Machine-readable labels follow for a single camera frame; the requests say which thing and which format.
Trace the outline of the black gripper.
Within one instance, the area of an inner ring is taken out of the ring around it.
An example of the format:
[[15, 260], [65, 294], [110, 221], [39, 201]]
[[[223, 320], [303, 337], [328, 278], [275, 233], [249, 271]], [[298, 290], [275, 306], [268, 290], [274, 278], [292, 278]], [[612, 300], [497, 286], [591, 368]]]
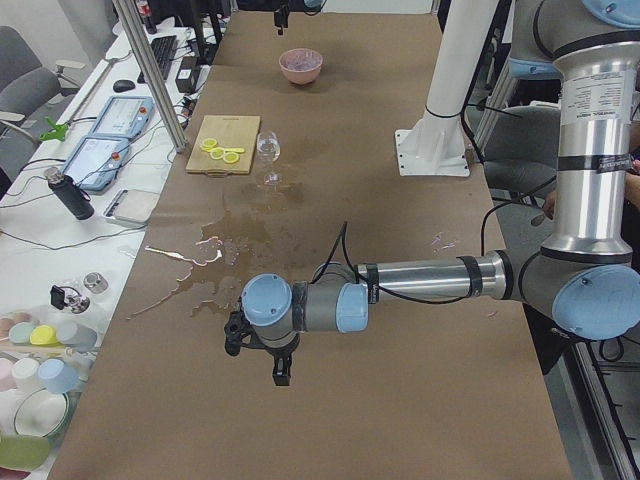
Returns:
[[[303, 0], [305, 13], [320, 13], [324, 7], [324, 0]], [[288, 3], [278, 6], [274, 12], [274, 26], [277, 34], [283, 34], [283, 28], [288, 27], [288, 18], [290, 14], [290, 7]]]
[[272, 377], [276, 386], [289, 386], [291, 382], [292, 354], [299, 345], [299, 334], [293, 333], [284, 340], [281, 346], [266, 345], [262, 339], [253, 334], [249, 342], [252, 349], [265, 350], [274, 359]]

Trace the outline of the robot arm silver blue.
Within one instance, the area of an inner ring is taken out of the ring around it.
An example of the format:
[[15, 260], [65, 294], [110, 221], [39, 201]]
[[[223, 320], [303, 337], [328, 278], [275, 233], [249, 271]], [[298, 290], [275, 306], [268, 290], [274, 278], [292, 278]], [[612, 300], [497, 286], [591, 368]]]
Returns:
[[552, 234], [526, 259], [503, 250], [452, 260], [353, 265], [327, 260], [308, 282], [265, 273], [243, 288], [224, 328], [225, 349], [261, 349], [279, 386], [310, 331], [358, 332], [386, 299], [446, 305], [516, 300], [585, 340], [639, 321], [639, 276], [622, 240], [632, 96], [639, 65], [635, 1], [518, 1], [508, 65], [521, 78], [557, 78], [562, 97]]

